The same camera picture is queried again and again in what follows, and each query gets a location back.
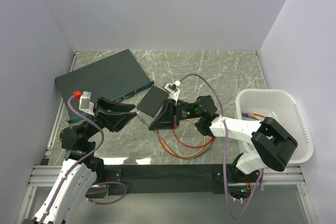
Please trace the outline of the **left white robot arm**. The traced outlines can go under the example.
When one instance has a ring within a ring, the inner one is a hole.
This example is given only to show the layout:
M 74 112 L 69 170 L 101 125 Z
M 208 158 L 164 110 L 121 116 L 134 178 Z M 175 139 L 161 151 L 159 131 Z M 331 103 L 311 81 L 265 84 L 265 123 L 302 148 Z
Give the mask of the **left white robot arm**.
M 94 154 L 105 141 L 103 129 L 121 131 L 136 117 L 135 105 L 105 98 L 93 103 L 88 92 L 75 92 L 67 104 L 83 122 L 61 131 L 60 140 L 66 150 L 61 170 L 43 205 L 23 223 L 67 223 L 92 185 L 114 184 L 106 179 L 103 159 Z

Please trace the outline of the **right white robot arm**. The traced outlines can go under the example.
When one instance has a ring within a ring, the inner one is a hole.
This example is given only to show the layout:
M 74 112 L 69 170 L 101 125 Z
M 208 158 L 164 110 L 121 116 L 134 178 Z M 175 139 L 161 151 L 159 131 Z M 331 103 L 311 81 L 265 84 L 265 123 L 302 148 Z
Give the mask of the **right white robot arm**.
M 204 136 L 229 137 L 254 146 L 254 151 L 240 154 L 231 168 L 234 180 L 242 182 L 250 173 L 270 168 L 282 172 L 287 167 L 298 142 L 275 119 L 244 121 L 217 114 L 210 95 L 201 96 L 194 103 L 166 99 L 163 108 L 149 126 L 149 130 L 172 130 L 181 120 L 198 118 L 195 126 Z

